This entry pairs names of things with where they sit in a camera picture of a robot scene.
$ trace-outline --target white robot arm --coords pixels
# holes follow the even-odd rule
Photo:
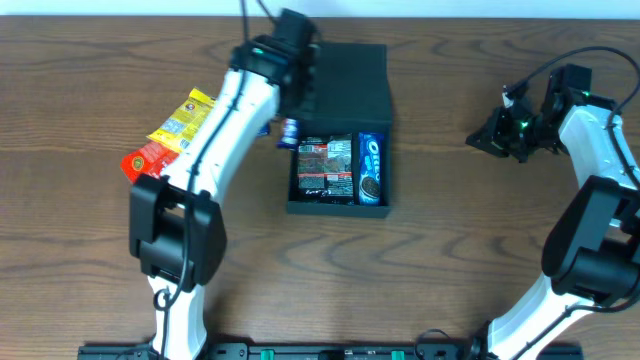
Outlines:
[[[260,128],[275,117],[280,100],[278,85],[269,83],[269,79],[262,75],[247,72],[244,74],[245,83],[236,111],[232,111],[225,119],[227,109],[232,106],[239,92],[244,71],[227,72],[216,106],[191,145],[162,172],[163,176],[168,176],[170,185],[186,191],[195,158],[204,149],[209,136],[219,127],[217,135],[205,149],[193,193],[205,190],[211,200],[220,206],[238,165]],[[154,293],[169,289],[173,296],[177,290],[174,281],[160,276],[149,276],[149,283]],[[166,336],[163,326],[166,312],[156,310],[157,331],[152,345],[155,351],[161,352],[162,341],[165,340],[165,354],[169,359],[195,359],[198,356],[207,339],[202,316],[204,293],[204,286],[198,284],[191,292],[180,295],[171,306]]]
[[[568,65],[555,71],[546,97],[553,104],[543,105],[543,115],[511,118],[515,128],[520,129],[516,134],[520,145],[534,143],[526,139],[528,135],[545,142],[547,127],[556,131],[556,139],[571,156],[581,191],[547,239],[543,273],[520,301],[491,321],[482,334],[486,336],[486,358],[536,359],[545,346],[582,317],[593,312],[614,312],[610,306],[621,298],[632,298],[629,305],[637,301],[637,245],[615,245],[604,237],[609,226],[620,227],[621,221],[632,221],[638,210],[638,193],[632,181],[635,176],[628,172],[636,169],[636,162],[622,133],[622,119],[612,114],[613,102],[590,94],[584,81],[586,76],[590,80],[587,70]],[[514,102],[506,94],[503,98],[504,112],[498,115],[502,119],[517,111],[526,114],[522,110],[527,104],[519,104],[522,99]],[[554,109],[553,114],[544,114],[548,109]],[[493,126],[505,129],[504,124]],[[522,131],[528,126],[533,128],[531,132]],[[487,136],[486,132],[474,135],[468,143]],[[500,152],[488,152],[501,156],[515,151],[511,155],[521,162],[532,152],[523,146],[509,149],[507,143],[502,144],[505,146],[499,147]],[[554,141],[546,144],[560,145]],[[487,151],[482,144],[471,145]],[[628,227],[624,230],[633,234]]]
[[[189,147],[162,179],[142,176],[132,188],[130,250],[156,294],[152,348],[168,359],[195,359],[205,345],[204,286],[226,247],[224,196],[258,131],[301,92],[313,32],[306,17],[284,10],[272,37],[236,49],[216,105]],[[184,218],[165,212],[173,206],[185,208]]]

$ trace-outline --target black box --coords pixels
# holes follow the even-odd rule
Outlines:
[[[291,117],[299,121],[300,138],[352,134],[352,173],[356,205],[298,201],[298,154],[291,156],[290,214],[384,218],[391,211],[391,125],[393,111],[387,80],[385,45],[324,43],[316,60],[306,111]],[[358,133],[384,134],[381,144],[380,205],[358,204],[360,144]]]

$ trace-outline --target chip bag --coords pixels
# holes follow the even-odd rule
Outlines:
[[[351,134],[302,139],[298,146],[298,189],[307,201],[354,204]]]
[[[214,104],[215,100],[212,97],[194,88],[189,93],[187,101],[147,138],[171,151],[181,153],[191,144]]]
[[[178,155],[177,152],[151,141],[125,156],[120,163],[120,168],[132,183],[136,182],[140,174],[160,178],[162,170],[171,164]]]

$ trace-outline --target wooden table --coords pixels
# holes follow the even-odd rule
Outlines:
[[[466,337],[540,273],[541,247],[577,191],[567,156],[526,165],[464,145],[513,83],[602,44],[640,59],[640,23],[317,21],[329,41],[389,45],[394,209],[386,220],[287,215],[289,154],[258,139],[225,202],[230,240],[209,284],[210,334],[256,342]],[[268,32],[264,19],[253,34]],[[233,18],[0,18],[0,358],[69,359],[85,342],[153,335],[152,292],[128,254],[124,155],[198,86],[217,94]],[[633,73],[603,53],[594,92]],[[546,80],[531,94],[538,101]],[[640,154],[640,105],[625,134]],[[640,310],[592,315],[562,337],[590,359],[637,358]]]

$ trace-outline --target blue oreo package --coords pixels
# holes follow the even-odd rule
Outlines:
[[[298,149],[298,121],[285,119],[282,123],[282,137],[276,147],[296,151]]]
[[[360,205],[380,205],[380,150],[383,134],[360,133]]]

